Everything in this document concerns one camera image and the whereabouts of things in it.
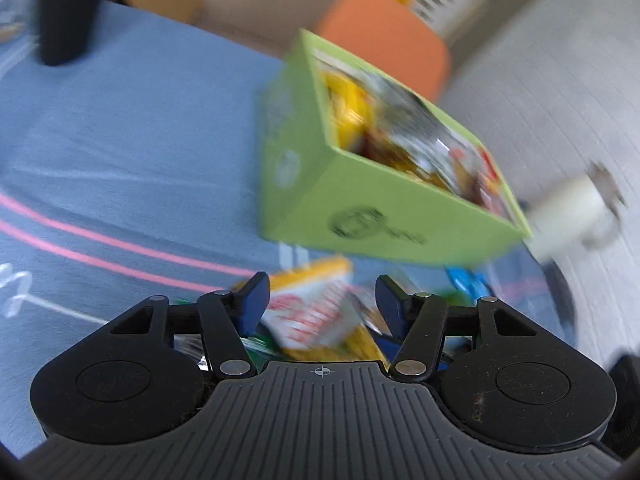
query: open green box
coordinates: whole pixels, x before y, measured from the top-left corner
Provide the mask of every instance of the open green box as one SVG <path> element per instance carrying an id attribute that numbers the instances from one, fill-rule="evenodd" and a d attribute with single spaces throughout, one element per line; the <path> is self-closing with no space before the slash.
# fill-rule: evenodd
<path id="1" fill-rule="evenodd" d="M 316 53 L 382 73 L 301 32 L 280 76 L 263 95 L 262 236 L 341 253 L 474 266 L 530 235 L 506 184 L 503 196 L 514 223 L 335 146 L 329 95 Z M 426 105 L 447 126 L 482 146 L 443 111 Z"/>

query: pink line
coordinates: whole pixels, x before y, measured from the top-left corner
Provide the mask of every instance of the pink line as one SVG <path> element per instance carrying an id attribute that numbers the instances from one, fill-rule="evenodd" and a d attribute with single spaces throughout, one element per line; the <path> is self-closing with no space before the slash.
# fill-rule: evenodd
<path id="1" fill-rule="evenodd" d="M 76 253 L 75 251 L 65 249 L 64 247 L 60 247 L 41 240 L 40 238 L 36 238 L 35 236 L 31 236 L 30 234 L 25 233 L 24 231 L 21 231 L 20 229 L 15 228 L 11 224 L 7 224 L 2 220 L 0 220 L 0 231 L 32 247 L 47 251 L 47 253 L 57 254 L 58 256 L 68 258 L 76 262 L 81 262 L 92 267 L 99 267 L 100 269 L 110 270 L 111 272 L 117 272 L 118 274 L 124 274 L 125 276 L 130 276 L 132 278 L 138 278 L 139 280 L 161 283 L 161 285 L 175 286 L 178 288 L 184 288 L 186 290 L 195 290 L 196 292 L 211 292 L 212 290 L 220 289 L 220 287 L 218 286 L 204 285 L 203 283 L 184 282 L 182 280 L 174 280 L 165 276 L 159 276 L 158 274 L 149 274 L 148 272 L 130 269 L 129 267 L 124 267 L 118 264 L 107 262 L 106 260 L 101 260 L 100 258 L 94 258 L 93 256 L 89 256 L 88 254 Z"/>
<path id="2" fill-rule="evenodd" d="M 21 204 L 17 200 L 14 200 L 13 198 L 7 195 L 4 195 L 2 193 L 0 193 L 0 204 L 15 213 L 18 213 L 22 216 L 26 216 L 27 218 L 38 222 L 39 224 L 46 225 L 47 227 L 58 229 L 60 231 L 64 231 L 67 233 L 75 234 L 83 238 L 88 238 L 89 240 L 94 240 L 95 242 L 100 242 L 105 245 L 110 245 L 112 247 L 116 247 L 124 251 L 143 254 L 151 258 L 157 258 L 158 260 L 165 260 L 167 262 L 172 262 L 174 264 L 180 264 L 180 265 L 185 265 L 189 267 L 197 267 L 199 269 L 213 270 L 215 272 L 224 272 L 225 274 L 232 274 L 234 276 L 251 277 L 255 274 L 255 271 L 253 270 L 241 269 L 239 267 L 230 267 L 222 264 L 214 264 L 211 262 L 196 260 L 194 258 L 185 258 L 183 256 L 178 256 L 177 254 L 170 254 L 162 251 L 155 251 L 147 247 L 131 244 L 123 240 L 118 240 L 117 238 L 111 238 L 110 236 L 101 235 L 100 233 L 89 231 L 88 229 L 83 229 L 75 225 L 59 222 L 57 220 L 47 218 L 46 216 L 43 216 L 40 213 L 35 212 L 33 209 L 28 208 L 24 204 Z"/>

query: black circular joint cover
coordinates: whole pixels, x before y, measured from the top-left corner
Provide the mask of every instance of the black circular joint cover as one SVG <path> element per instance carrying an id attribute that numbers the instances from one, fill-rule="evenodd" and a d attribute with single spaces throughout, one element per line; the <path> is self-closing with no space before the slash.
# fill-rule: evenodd
<path id="1" fill-rule="evenodd" d="M 554 341 L 499 337 L 444 373 L 443 402 L 481 440 L 511 450 L 563 450 L 606 428 L 616 405 L 610 377 L 547 335 Z"/>
<path id="2" fill-rule="evenodd" d="M 31 383 L 31 406 L 48 435 L 125 444 L 166 433 L 196 412 L 202 371 L 165 344 L 164 327 L 122 334 L 113 323 L 53 359 Z"/>

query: gray tile floor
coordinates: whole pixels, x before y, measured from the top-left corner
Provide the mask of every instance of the gray tile floor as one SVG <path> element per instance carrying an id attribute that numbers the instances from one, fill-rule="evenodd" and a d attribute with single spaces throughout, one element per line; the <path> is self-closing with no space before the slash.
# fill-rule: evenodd
<path id="1" fill-rule="evenodd" d="M 451 82 L 441 106 L 491 149 L 516 194 L 601 161 L 627 202 L 623 237 L 559 260 L 578 348 L 603 364 L 640 344 L 640 0 L 535 0 Z"/>

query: blue table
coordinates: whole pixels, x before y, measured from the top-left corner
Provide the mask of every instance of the blue table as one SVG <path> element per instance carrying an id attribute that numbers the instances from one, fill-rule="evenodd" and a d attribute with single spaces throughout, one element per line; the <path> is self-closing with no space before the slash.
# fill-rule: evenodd
<path id="1" fill-rule="evenodd" d="M 104 320 L 151 294 L 193 300 L 280 270 L 292 249 L 259 238 L 256 198 L 257 95 L 280 69 L 116 4 L 72 64 L 41 65 L 33 38 L 0 46 L 0 440 L 15 454 L 44 438 L 28 400 L 34 374 Z M 354 258 L 356 283 L 395 267 Z M 448 285 L 442 269 L 402 270 L 424 290 Z M 563 335 L 526 251 L 488 275 Z"/>

